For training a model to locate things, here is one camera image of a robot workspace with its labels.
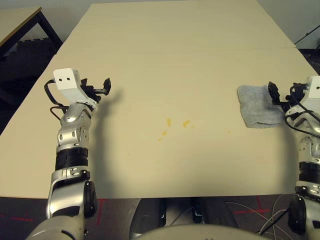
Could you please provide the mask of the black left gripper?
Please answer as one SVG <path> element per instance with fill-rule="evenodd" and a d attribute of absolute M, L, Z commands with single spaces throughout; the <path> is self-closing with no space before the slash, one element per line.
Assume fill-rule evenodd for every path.
<path fill-rule="evenodd" d="M 101 95 L 107 96 L 110 93 L 111 79 L 109 77 L 104 81 L 103 88 L 100 89 L 94 89 L 92 85 L 87 85 L 87 80 L 87 78 L 82 79 L 80 87 L 84 93 L 95 102 L 99 103 L 102 98 Z"/>

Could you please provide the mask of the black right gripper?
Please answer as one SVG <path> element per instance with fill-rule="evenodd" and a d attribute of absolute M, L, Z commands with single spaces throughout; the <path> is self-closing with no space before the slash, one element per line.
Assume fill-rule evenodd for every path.
<path fill-rule="evenodd" d="M 274 105 L 280 105 L 283 111 L 288 111 L 291 107 L 298 105 L 304 98 L 305 90 L 308 88 L 307 83 L 293 83 L 293 87 L 289 89 L 289 95 L 285 97 L 286 102 L 280 103 L 279 89 L 275 83 L 268 82 L 268 93 Z"/>

